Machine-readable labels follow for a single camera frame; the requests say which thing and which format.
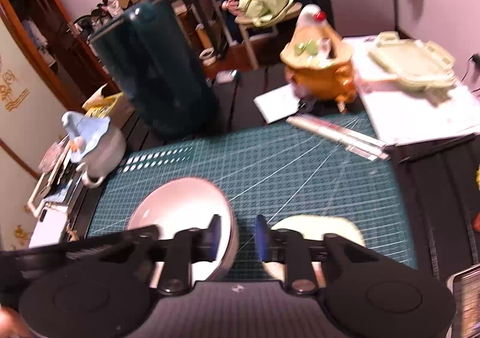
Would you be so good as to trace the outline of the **white ceramic bowl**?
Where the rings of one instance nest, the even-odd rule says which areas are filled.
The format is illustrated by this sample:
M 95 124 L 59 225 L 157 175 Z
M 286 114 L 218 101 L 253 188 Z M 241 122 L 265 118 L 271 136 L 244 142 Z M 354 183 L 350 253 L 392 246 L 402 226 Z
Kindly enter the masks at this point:
M 204 229 L 220 216 L 221 237 L 213 262 L 195 262 L 192 281 L 222 280 L 233 266 L 239 248 L 239 226 L 222 191 L 212 182 L 196 177 L 169 181 L 150 193 L 128 221 L 128 230 L 156 225 L 160 240 L 171 239 L 185 229 Z

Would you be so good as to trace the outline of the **black smartphone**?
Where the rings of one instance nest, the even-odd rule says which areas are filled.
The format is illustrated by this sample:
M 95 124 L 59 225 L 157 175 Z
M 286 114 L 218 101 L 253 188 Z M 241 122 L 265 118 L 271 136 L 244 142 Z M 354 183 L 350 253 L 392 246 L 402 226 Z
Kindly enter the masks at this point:
M 456 313 L 447 337 L 476 338 L 480 335 L 480 267 L 473 265 L 450 276 L 447 286 L 456 301 Z

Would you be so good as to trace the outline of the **white teapot blue lid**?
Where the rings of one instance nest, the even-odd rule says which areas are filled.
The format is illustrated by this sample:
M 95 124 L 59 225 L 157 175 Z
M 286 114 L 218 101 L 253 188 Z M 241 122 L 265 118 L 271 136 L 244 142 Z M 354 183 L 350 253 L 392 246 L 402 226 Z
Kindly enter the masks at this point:
M 120 164 L 126 151 L 126 139 L 112 119 L 93 118 L 75 111 L 62 116 L 62 125 L 72 149 L 71 162 L 85 187 L 94 189 Z

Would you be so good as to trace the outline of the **orange teapot yellow lid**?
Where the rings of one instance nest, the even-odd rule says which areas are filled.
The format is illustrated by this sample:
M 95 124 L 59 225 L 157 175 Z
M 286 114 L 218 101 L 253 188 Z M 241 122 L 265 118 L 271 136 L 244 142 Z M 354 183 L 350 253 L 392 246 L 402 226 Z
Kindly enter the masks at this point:
M 352 55 L 352 47 L 329 24 L 326 13 L 309 4 L 300 11 L 280 59 L 297 97 L 310 103 L 332 101 L 343 113 L 357 97 Z

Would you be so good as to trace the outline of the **beige loofah sponge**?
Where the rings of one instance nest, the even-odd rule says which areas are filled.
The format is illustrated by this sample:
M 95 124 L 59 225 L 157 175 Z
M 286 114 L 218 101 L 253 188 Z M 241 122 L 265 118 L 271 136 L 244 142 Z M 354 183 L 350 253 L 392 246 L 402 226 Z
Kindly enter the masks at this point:
M 304 239 L 322 241 L 326 233 L 334 233 L 361 246 L 366 246 L 360 229 L 350 220 L 343 217 L 299 214 L 287 217 L 272 226 L 272 230 L 293 230 L 303 235 Z M 271 278 L 285 281 L 285 267 L 278 262 L 262 262 L 265 271 Z M 326 286 L 320 262 L 312 262 L 320 288 Z

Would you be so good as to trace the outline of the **green cutting mat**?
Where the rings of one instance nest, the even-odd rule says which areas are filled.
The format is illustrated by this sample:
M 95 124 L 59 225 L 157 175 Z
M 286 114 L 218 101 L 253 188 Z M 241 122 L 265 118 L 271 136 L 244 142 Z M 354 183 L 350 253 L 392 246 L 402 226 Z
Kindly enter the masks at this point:
M 265 277 L 255 250 L 256 216 L 270 224 L 296 214 L 342 217 L 360 229 L 369 249 L 415 267 L 406 210 L 391 165 L 286 123 L 211 139 L 144 147 L 128 154 L 106 182 L 90 236 L 119 232 L 144 198 L 178 178 L 219 187 L 240 228 L 231 280 Z

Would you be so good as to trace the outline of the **wooden stool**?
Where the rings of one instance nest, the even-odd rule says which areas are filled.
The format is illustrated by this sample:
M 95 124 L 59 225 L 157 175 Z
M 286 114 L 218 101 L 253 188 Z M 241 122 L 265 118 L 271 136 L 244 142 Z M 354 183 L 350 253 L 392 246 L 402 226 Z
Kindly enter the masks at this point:
M 262 27 L 255 26 L 253 20 L 246 16 L 238 16 L 235 19 L 235 23 L 238 25 L 242 36 L 242 44 L 245 46 L 250 65 L 254 70 L 259 68 L 254 43 L 264 39 L 275 38 L 279 33 L 277 28 L 278 24 L 297 19 L 302 7 L 303 5 L 300 2 L 295 2 L 282 19 L 274 24 L 267 24 Z

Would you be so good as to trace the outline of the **white paper stack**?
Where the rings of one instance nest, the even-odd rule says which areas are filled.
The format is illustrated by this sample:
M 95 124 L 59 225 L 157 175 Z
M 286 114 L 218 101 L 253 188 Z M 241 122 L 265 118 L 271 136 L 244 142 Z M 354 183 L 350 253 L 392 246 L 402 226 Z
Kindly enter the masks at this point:
M 355 85 L 377 137 L 389 145 L 407 145 L 479 133 L 479 100 L 458 84 L 450 99 L 434 105 L 422 93 L 409 93 L 369 57 L 374 37 L 346 37 L 353 50 Z

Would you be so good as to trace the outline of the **light green container lids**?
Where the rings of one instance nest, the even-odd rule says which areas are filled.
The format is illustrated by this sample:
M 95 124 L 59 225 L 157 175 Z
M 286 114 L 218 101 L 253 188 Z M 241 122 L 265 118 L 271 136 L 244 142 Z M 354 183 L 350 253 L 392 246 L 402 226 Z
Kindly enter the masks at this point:
M 434 106 L 451 100 L 457 82 L 455 59 L 437 43 L 382 32 L 368 57 L 385 72 L 381 82 L 392 81 L 406 92 L 422 94 Z

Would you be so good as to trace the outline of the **dark green suitcase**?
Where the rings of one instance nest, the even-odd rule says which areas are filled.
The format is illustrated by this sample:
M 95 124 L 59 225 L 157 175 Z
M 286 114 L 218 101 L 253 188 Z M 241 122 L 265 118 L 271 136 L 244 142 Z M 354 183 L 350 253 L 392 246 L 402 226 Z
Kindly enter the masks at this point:
M 89 42 L 135 110 L 163 139 L 220 132 L 218 101 L 168 0 L 128 8 Z

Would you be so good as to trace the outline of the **green bag on stool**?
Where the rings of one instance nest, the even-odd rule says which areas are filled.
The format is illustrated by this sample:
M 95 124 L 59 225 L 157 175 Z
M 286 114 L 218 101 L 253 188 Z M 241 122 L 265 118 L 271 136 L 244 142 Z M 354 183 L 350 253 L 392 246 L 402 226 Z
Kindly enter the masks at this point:
M 282 20 L 294 3 L 295 0 L 226 0 L 221 7 L 256 27 L 265 27 Z

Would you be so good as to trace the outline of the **small white notepad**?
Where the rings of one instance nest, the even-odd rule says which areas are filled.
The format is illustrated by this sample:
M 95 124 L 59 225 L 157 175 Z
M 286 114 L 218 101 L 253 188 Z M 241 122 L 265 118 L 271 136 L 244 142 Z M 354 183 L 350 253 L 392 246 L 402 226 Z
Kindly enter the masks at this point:
M 300 98 L 291 84 L 281 86 L 254 98 L 253 103 L 267 124 L 285 119 L 298 111 Z

